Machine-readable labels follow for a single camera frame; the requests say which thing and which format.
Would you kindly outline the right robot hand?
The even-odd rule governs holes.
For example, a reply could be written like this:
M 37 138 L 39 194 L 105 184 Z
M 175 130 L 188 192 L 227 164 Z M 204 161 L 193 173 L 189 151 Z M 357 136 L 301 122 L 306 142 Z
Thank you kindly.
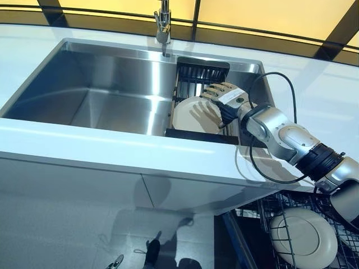
M 248 93 L 229 82 L 210 84 L 200 95 L 215 104 L 220 111 L 219 128 L 232 123 L 235 119 L 240 122 L 251 110 Z

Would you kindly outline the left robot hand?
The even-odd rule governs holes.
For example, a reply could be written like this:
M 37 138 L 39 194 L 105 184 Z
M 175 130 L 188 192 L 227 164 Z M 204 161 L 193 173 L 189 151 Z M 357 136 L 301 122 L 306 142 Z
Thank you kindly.
M 117 269 L 118 266 L 123 262 L 124 255 L 120 254 L 112 263 L 107 266 L 107 269 Z

